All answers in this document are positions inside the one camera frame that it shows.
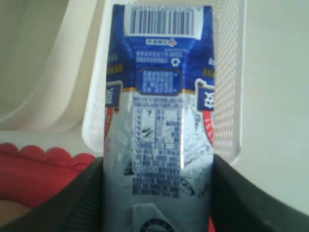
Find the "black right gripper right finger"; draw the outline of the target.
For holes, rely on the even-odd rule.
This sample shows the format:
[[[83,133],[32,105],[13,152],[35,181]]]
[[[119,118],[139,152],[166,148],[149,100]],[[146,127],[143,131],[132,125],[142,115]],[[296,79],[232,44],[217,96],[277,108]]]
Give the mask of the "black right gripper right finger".
[[[215,155],[211,219],[217,232],[307,232],[309,217],[262,191]]]

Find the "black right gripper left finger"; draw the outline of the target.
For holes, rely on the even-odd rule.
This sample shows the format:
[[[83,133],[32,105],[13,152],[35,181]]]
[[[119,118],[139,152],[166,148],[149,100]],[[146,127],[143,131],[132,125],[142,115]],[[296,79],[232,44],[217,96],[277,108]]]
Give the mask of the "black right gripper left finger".
[[[103,158],[95,160],[58,194],[2,232],[100,232]]]

